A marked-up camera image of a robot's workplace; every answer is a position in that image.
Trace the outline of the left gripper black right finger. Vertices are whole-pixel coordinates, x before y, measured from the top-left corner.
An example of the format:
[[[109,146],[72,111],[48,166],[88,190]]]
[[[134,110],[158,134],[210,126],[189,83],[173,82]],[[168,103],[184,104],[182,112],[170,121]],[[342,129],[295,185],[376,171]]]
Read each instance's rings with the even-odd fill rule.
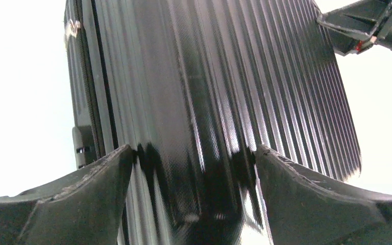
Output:
[[[392,244],[392,195],[329,178],[258,146],[255,167],[274,244]]]

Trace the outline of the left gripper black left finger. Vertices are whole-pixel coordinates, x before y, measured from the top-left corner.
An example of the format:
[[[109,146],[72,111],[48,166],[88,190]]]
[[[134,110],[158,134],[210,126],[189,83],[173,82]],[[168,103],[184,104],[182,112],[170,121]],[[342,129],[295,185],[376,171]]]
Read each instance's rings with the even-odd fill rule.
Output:
[[[123,145],[62,178],[0,197],[0,244],[116,244],[133,160]]]

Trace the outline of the black ribbed hard-shell suitcase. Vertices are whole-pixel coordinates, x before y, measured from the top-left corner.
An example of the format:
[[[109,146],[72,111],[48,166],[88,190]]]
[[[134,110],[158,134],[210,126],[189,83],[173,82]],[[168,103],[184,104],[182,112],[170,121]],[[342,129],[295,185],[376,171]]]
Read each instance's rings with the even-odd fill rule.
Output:
[[[77,153],[136,157],[117,244],[271,238],[256,186],[266,145],[330,178],[361,152],[315,1],[66,1]]]

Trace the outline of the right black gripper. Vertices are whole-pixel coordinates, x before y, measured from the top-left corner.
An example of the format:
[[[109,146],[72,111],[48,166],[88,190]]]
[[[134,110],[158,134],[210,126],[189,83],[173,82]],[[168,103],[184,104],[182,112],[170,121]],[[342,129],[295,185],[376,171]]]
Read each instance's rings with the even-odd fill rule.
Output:
[[[328,30],[339,55],[360,54],[374,45],[392,51],[392,1],[357,1],[322,13],[316,21]]]

